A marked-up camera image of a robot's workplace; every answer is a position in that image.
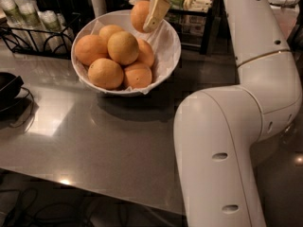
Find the table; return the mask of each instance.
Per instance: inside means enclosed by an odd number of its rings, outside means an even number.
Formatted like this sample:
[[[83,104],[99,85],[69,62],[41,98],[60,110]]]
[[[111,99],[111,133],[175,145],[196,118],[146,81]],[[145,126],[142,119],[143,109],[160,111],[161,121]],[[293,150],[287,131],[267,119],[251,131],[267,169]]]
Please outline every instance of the table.
[[[179,103],[206,87],[235,84],[233,53],[182,51],[173,75],[146,96],[97,94],[70,60],[12,54],[0,41],[0,71],[21,76],[34,114],[0,119],[0,167],[94,193],[184,214],[173,144]]]

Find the black wire basket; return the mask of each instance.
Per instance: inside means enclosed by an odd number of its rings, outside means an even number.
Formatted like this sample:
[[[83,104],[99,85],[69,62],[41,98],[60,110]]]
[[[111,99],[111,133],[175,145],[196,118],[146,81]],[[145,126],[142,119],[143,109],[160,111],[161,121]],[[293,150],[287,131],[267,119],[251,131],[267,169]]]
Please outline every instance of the black wire basket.
[[[67,33],[70,29],[74,36]],[[11,27],[6,22],[0,24],[0,37],[12,53],[68,60],[71,58],[71,44],[79,31],[80,15],[78,13],[73,13],[70,22],[60,32]],[[44,35],[45,40],[42,46],[38,46],[34,39],[34,35],[37,34]],[[59,43],[56,44],[56,47],[50,48],[49,42],[54,39]]]

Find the orange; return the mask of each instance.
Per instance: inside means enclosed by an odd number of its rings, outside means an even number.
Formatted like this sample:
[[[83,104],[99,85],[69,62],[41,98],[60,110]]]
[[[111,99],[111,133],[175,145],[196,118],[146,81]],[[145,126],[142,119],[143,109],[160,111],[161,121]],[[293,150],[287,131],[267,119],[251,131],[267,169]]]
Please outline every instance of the orange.
[[[150,1],[136,2],[131,10],[131,23],[135,30],[145,33],[143,25],[150,11]]]
[[[125,88],[145,88],[152,83],[152,70],[140,61],[124,68],[123,84]]]
[[[75,56],[82,64],[89,66],[96,59],[108,57],[107,43],[99,35],[84,35],[75,45]]]
[[[107,43],[110,37],[115,34],[116,32],[123,31],[124,29],[121,26],[117,25],[107,25],[103,26],[100,31],[98,32],[98,35],[105,40]]]
[[[139,44],[139,56],[137,58],[137,61],[141,61],[149,67],[152,67],[154,63],[154,53],[152,46],[143,39],[137,38],[137,41]]]
[[[118,63],[110,59],[100,58],[88,68],[87,76],[95,86],[113,90],[122,84],[124,73]]]
[[[113,34],[107,43],[107,48],[111,59],[123,66],[133,63],[139,55],[138,41],[127,31]]]

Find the white bowl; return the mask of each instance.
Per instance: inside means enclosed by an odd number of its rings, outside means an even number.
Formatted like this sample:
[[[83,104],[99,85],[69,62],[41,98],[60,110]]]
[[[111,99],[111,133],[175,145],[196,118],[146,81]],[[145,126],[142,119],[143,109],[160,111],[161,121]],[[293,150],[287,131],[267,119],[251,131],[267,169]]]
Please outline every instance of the white bowl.
[[[89,24],[87,24],[77,35],[73,42],[71,50],[71,61],[77,75],[84,84],[96,92],[102,92],[108,95],[116,96],[139,96],[145,95],[150,90],[165,81],[173,72],[178,64],[181,55],[181,43],[179,36],[174,28],[167,22],[162,21],[159,27],[152,33],[145,34],[136,31],[130,19],[130,10],[120,10],[106,13]],[[98,34],[103,26],[118,25],[126,31],[131,32],[135,37],[142,38],[150,43],[155,54],[155,62],[152,67],[152,84],[146,88],[125,90],[106,90],[92,84],[87,77],[87,66],[81,64],[75,57],[75,44],[77,41],[87,34]]]

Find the oval slot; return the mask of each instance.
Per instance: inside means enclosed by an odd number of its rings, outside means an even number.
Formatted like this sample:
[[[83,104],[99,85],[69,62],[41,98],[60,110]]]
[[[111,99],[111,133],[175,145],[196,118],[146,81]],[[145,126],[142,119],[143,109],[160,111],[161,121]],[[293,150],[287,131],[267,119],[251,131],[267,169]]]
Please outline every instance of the oval slot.
[[[239,207],[237,204],[231,204],[231,205],[226,205],[222,208],[222,211],[229,215],[229,214],[234,214],[239,210]]]
[[[220,152],[220,153],[217,153],[217,154],[214,154],[213,156],[212,156],[212,159],[214,160],[214,161],[223,161],[223,160],[225,160],[226,158],[227,158],[227,153],[225,153],[225,152]]]

